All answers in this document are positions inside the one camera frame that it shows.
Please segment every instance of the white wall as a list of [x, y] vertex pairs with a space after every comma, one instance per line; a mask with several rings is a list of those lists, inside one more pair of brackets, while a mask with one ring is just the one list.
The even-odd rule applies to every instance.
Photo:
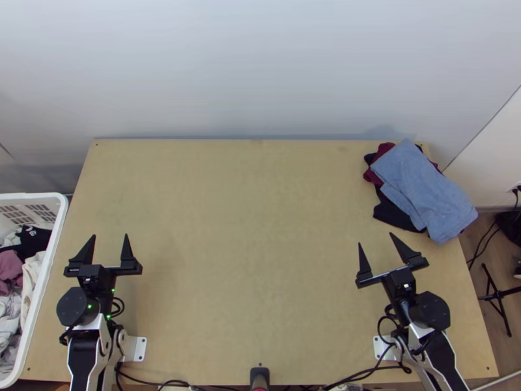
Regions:
[[507, 0], [4, 1], [0, 142], [48, 176], [39, 190], [71, 191], [93, 137], [410, 137], [443, 168], [521, 81], [520, 13]]
[[444, 174], [460, 184], [477, 207], [514, 205], [509, 189], [521, 183], [521, 89]]

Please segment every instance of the pink cloth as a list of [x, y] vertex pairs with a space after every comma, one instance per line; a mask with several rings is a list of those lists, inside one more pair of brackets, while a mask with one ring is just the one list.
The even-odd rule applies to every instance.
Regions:
[[9, 296], [12, 284], [21, 287], [23, 281], [21, 266], [20, 258], [14, 250], [0, 253], [0, 296]]

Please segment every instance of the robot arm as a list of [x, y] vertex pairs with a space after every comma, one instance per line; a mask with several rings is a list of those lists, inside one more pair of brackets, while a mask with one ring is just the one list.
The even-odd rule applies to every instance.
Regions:
[[397, 329], [390, 336], [375, 336], [375, 356], [396, 360], [412, 367], [428, 391], [468, 391], [456, 368], [456, 354], [447, 337], [451, 325], [447, 303], [431, 292], [416, 293], [413, 270], [424, 268], [429, 262], [421, 253], [411, 250], [390, 233], [405, 266], [373, 276], [369, 262], [358, 244], [360, 271], [356, 276], [359, 288], [381, 283], [387, 293], [391, 314]]
[[70, 288], [56, 307], [61, 324], [67, 327], [60, 342], [68, 346], [71, 391], [110, 391], [116, 364], [143, 361], [147, 347], [146, 338], [127, 335], [124, 327], [112, 320], [117, 276], [143, 271], [132, 253], [128, 235], [119, 267], [92, 264], [95, 242], [93, 235], [75, 258], [69, 260], [64, 275], [77, 277], [79, 287]]

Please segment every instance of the dark red cloth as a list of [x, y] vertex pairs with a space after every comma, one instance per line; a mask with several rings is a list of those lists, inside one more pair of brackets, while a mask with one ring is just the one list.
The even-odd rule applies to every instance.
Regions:
[[[369, 165], [369, 168], [365, 170], [365, 172], [363, 173], [363, 178], [367, 181], [367, 182], [371, 182], [371, 183], [374, 183], [375, 185], [377, 186], [383, 186], [384, 183], [382, 182], [382, 180], [380, 178], [378, 178], [378, 175], [376, 175], [372, 170], [371, 170], [371, 164], [373, 164], [375, 161], [377, 161], [384, 153], [388, 152], [389, 150], [391, 150], [396, 144], [394, 143], [381, 143], [379, 146], [378, 146], [378, 150], [376, 152], [376, 154], [374, 154], [373, 156], [373, 159], [371, 160], [371, 162], [369, 163], [368, 162], [368, 165]], [[434, 162], [431, 162], [432, 165], [438, 169], [438, 165]]]

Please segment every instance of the folded clothes pile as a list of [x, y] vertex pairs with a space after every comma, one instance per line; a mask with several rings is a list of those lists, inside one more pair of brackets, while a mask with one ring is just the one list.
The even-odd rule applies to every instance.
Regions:
[[16, 359], [52, 231], [24, 225], [3, 238], [0, 247], [0, 373]]
[[376, 219], [413, 232], [428, 230], [440, 244], [476, 219], [466, 194], [411, 141], [380, 144], [364, 159], [370, 167], [363, 178], [374, 183], [381, 202], [374, 208]]

